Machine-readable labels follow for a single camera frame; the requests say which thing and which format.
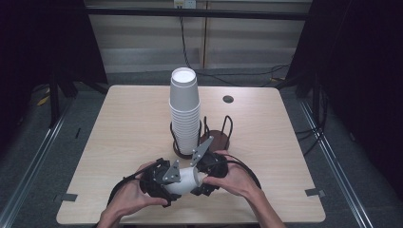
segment wooden table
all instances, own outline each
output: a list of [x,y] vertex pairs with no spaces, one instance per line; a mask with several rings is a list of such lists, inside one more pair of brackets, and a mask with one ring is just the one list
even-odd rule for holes
[[[285,222],[321,222],[325,214],[296,135],[274,88],[199,87],[201,119],[221,130],[225,115],[234,121],[229,153],[258,176],[267,198]],[[223,97],[234,98],[231,104]],[[145,162],[179,159],[169,131],[169,86],[113,86],[92,129],[83,156],[57,215],[62,224],[96,223],[113,186]],[[180,160],[180,168],[189,161]],[[172,206],[146,207],[122,223],[212,224],[251,223],[256,218],[247,202],[225,190],[210,197],[184,195]]]

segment human hand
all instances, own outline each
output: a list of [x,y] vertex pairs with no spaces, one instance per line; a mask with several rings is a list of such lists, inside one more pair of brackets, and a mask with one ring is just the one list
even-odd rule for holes
[[[141,165],[137,171],[152,163],[153,161]],[[129,181],[116,192],[113,200],[101,214],[98,227],[117,226],[123,216],[134,214],[149,205],[166,205],[167,203],[166,199],[151,198],[143,193],[139,180]]]
[[[228,155],[226,150],[218,150],[215,153]],[[231,157],[225,156],[229,161],[233,161]],[[228,174],[225,178],[206,177],[204,183],[216,185],[236,196],[247,198],[251,193],[260,191],[249,174],[239,165],[228,163]]]

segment black curtain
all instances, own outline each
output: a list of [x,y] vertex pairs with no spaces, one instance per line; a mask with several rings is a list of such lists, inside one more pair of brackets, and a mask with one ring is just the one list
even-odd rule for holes
[[[315,15],[328,4],[313,2],[314,22],[303,29],[289,76],[317,73],[335,113],[403,199],[403,3],[351,0],[323,29]],[[299,91],[308,91],[313,73],[300,80]]]
[[67,95],[73,81],[107,83],[88,16],[50,10],[84,6],[83,0],[1,1],[1,148],[27,110],[32,89],[48,84],[52,72]]

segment black cable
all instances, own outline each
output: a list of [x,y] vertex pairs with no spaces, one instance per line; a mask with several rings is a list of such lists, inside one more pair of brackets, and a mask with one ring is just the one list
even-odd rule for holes
[[[184,62],[186,63],[186,66],[193,69],[192,66],[189,63],[189,60],[187,58],[187,51],[186,51],[186,42],[184,41],[184,26],[183,26],[183,18],[180,17],[180,22],[181,22],[181,33],[182,33],[182,52],[183,52],[183,57],[184,57]],[[246,75],[246,76],[258,76],[258,75],[265,75],[265,74],[271,74],[270,80],[269,82],[263,84],[263,85],[259,85],[259,87],[265,87],[267,85],[269,85],[270,83],[272,83],[273,79],[274,79],[274,72],[281,70],[284,67],[288,67],[290,64],[287,65],[278,65],[278,66],[273,66],[271,67],[271,69],[269,71],[266,72],[261,72],[261,73],[222,73],[222,74],[207,74],[207,73],[201,73],[201,72],[197,72],[195,70],[195,72],[199,75],[202,76],[208,76],[208,77],[212,77],[215,78],[219,81],[222,81],[223,83],[229,84],[231,86],[242,86],[242,85],[236,85],[233,84],[231,82],[225,81],[221,78],[218,78],[217,76],[242,76],[242,75]]]
[[152,167],[155,167],[155,166],[158,166],[158,165],[162,164],[163,162],[164,162],[164,160],[160,160],[160,161],[157,161],[157,162],[155,162],[155,163],[152,163],[152,164],[148,165],[147,167],[145,167],[145,168],[143,168],[143,169],[137,171],[135,174],[130,175],[130,176],[124,178],[123,180],[119,181],[119,182],[113,187],[112,191],[110,192],[109,200],[107,201],[107,205],[110,204],[110,202],[111,202],[111,201],[113,200],[113,198],[115,197],[116,193],[117,193],[117,192],[119,191],[119,189],[121,189],[125,184],[127,184],[127,183],[130,182],[130,181],[137,180],[137,179],[136,179],[137,176],[139,176],[140,174],[142,174],[143,172],[145,172],[146,170],[148,170],[148,169],[150,169],[150,168],[152,168]]
[[242,85],[236,85],[233,84],[231,82],[225,81],[217,76],[240,76],[240,75],[245,75],[245,76],[259,76],[259,75],[265,75],[265,74],[271,74],[271,77],[269,79],[269,81],[263,85],[258,85],[258,87],[265,87],[267,85],[269,85],[270,83],[272,83],[273,79],[274,79],[274,72],[281,70],[284,67],[288,67],[288,65],[278,65],[278,66],[273,66],[271,67],[271,69],[269,71],[265,71],[265,72],[260,72],[260,73],[222,73],[222,74],[208,74],[208,73],[200,73],[198,71],[195,70],[195,72],[199,75],[202,76],[208,76],[208,77],[212,77],[214,79],[217,79],[219,81],[222,81],[223,83],[229,84],[231,86],[242,86]]
[[231,161],[231,160],[217,161],[217,162],[214,162],[214,163],[210,163],[210,164],[204,165],[203,168],[210,167],[210,166],[214,166],[214,165],[218,165],[218,164],[228,164],[228,163],[237,164],[237,165],[239,165],[240,167],[242,167],[242,168],[249,174],[249,176],[250,176],[250,177],[252,178],[252,180],[255,182],[256,186],[261,189],[261,185],[260,185],[259,179],[258,179],[258,177],[255,175],[255,173],[252,171],[252,169],[250,169],[245,163],[243,163],[241,160],[235,158],[234,156],[231,156],[231,155],[223,155],[223,156],[229,156],[229,157],[235,159],[236,161]]
[[[323,108],[322,121],[320,122],[320,124],[317,127],[315,127],[314,129],[311,129],[312,132],[311,132],[310,135],[312,135],[313,133],[316,134],[319,130],[320,130],[320,132],[318,133],[319,135],[317,136],[317,139],[314,141],[314,143],[308,148],[308,150],[306,152],[303,153],[303,156],[306,156],[307,154],[309,154],[314,149],[315,145],[324,136],[325,125],[326,125],[327,114],[328,114],[329,98],[326,96],[326,94],[325,94],[325,92],[323,91],[322,88],[320,89],[320,95],[322,97],[321,105],[322,105],[322,108]],[[305,140],[305,138],[308,138],[308,136],[300,138],[300,139],[298,139],[298,141],[301,142],[301,141]]]
[[314,143],[311,145],[311,147],[309,147],[308,150],[303,153],[303,156],[306,156],[307,154],[309,154],[312,151],[312,149],[314,149],[315,145],[317,145],[317,143],[322,139],[322,136],[324,135],[323,131],[321,131],[319,134],[320,135],[317,137],[317,139],[314,141]]
[[184,61],[186,62],[187,67],[192,68],[189,64],[189,60],[187,59],[187,52],[186,52],[186,43],[184,41],[184,32],[183,32],[183,18],[180,17],[179,20],[181,21],[181,32],[182,32],[182,50],[183,50],[183,57]]

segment small round object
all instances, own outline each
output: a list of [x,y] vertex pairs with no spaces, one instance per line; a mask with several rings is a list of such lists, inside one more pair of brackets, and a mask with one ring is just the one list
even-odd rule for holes
[[225,103],[228,103],[228,104],[231,104],[231,103],[234,102],[234,98],[233,98],[232,96],[230,96],[230,95],[225,95],[225,96],[222,98],[222,100],[223,100]]

